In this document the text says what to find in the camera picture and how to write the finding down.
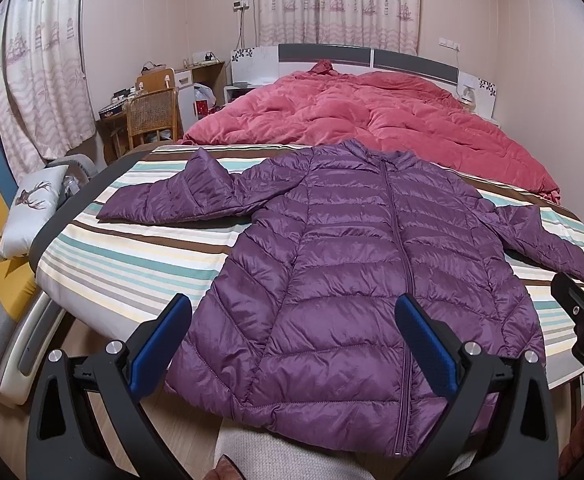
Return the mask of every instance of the deer head print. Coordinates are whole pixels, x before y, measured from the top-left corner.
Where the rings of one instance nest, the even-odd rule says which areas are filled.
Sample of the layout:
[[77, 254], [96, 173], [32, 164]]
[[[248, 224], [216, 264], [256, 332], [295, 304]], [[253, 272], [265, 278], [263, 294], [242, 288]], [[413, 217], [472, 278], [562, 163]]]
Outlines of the deer head print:
[[26, 206], [31, 207], [32, 209], [43, 209], [42, 206], [44, 200], [32, 201], [30, 199], [30, 196], [32, 195], [32, 193], [38, 191], [39, 189], [46, 189], [50, 191], [51, 187], [52, 184], [50, 182], [39, 182], [36, 186], [34, 186], [34, 189], [30, 191], [24, 189], [23, 191], [21, 191], [21, 194], [17, 197], [14, 205], [17, 206], [20, 204], [25, 204]]

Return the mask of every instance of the blue gripper pad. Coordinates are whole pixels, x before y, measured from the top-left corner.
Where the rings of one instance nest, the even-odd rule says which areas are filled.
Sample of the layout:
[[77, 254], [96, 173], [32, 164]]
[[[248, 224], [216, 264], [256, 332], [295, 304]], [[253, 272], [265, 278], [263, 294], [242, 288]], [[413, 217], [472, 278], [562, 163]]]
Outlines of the blue gripper pad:
[[408, 295], [396, 300], [394, 319], [432, 391], [452, 400], [458, 390], [456, 363]]
[[139, 402], [152, 394], [192, 322], [192, 304], [181, 296], [131, 363], [130, 394]]

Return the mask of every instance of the red blanket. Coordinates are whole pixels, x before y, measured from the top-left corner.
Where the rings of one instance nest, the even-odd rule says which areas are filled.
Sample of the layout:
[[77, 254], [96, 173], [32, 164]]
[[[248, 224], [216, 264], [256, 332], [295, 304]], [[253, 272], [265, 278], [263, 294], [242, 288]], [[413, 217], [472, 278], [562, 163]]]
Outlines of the red blanket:
[[317, 145], [351, 137], [385, 152], [412, 150], [424, 160], [559, 202], [559, 187], [528, 150], [463, 110], [446, 90], [405, 73], [339, 74], [322, 61], [197, 122], [184, 142]]

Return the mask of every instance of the striped bed sheet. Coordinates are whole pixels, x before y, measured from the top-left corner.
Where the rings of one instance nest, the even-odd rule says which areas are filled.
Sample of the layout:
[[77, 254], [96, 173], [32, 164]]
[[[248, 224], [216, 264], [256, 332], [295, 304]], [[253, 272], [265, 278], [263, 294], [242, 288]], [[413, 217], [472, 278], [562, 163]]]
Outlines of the striped bed sheet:
[[[121, 340], [139, 323], [158, 316], [179, 292], [196, 309], [238, 235], [250, 225], [249, 218], [168, 227], [100, 223], [96, 215], [118, 188], [173, 176], [197, 148], [160, 146], [112, 182], [48, 245], [36, 273], [41, 288], [97, 332]], [[231, 173], [301, 148], [280, 144], [206, 147]], [[584, 225], [570, 211], [514, 186], [459, 175], [497, 206], [538, 204], [543, 227], [584, 252]], [[550, 387], [581, 374], [584, 368], [570, 352], [576, 341], [574, 325], [550, 294], [554, 273], [518, 254], [508, 253], [506, 259], [523, 280], [541, 321]]]

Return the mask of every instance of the jacket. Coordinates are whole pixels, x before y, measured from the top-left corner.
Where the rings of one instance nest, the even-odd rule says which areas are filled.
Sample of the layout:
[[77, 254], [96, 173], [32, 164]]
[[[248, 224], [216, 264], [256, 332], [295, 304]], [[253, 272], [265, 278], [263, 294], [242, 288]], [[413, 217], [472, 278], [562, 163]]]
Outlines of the jacket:
[[358, 140], [242, 174], [200, 149], [168, 180], [119, 189], [98, 218], [241, 215], [252, 225], [194, 313], [166, 384], [204, 410], [329, 449], [412, 455], [445, 407], [394, 323], [399, 295], [461, 341], [544, 359], [504, 248], [584, 281], [584, 253], [546, 232], [537, 206], [496, 207], [412, 152]]

